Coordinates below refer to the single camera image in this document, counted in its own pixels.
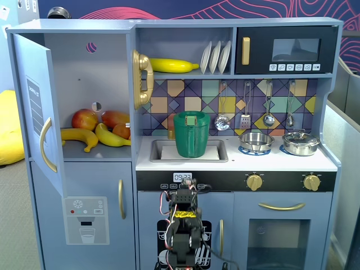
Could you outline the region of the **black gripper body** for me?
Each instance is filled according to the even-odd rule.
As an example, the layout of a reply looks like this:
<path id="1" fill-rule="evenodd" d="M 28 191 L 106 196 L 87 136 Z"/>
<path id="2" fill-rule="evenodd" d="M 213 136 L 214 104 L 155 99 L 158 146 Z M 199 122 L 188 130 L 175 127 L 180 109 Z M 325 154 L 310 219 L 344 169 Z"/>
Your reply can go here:
<path id="1" fill-rule="evenodd" d="M 189 189 L 177 189 L 168 192 L 169 210 L 196 212 L 197 211 L 197 191 Z"/>

